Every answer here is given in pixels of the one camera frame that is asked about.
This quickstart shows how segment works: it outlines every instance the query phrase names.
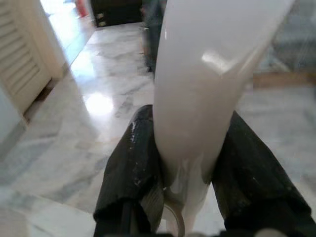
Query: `wooden baseboard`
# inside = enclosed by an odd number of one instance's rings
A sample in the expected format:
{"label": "wooden baseboard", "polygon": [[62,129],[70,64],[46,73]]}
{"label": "wooden baseboard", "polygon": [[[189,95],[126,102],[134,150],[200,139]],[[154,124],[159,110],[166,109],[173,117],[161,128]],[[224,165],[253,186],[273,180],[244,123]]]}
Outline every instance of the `wooden baseboard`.
{"label": "wooden baseboard", "polygon": [[315,86],[315,73],[257,73],[253,75],[253,89]]}

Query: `white marble tile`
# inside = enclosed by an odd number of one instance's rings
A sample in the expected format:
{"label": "white marble tile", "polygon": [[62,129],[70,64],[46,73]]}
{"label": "white marble tile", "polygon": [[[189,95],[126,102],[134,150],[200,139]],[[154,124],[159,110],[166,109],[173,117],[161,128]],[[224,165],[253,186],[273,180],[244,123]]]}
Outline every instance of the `white marble tile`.
{"label": "white marble tile", "polygon": [[92,215],[48,199],[0,189],[3,237],[90,237]]}

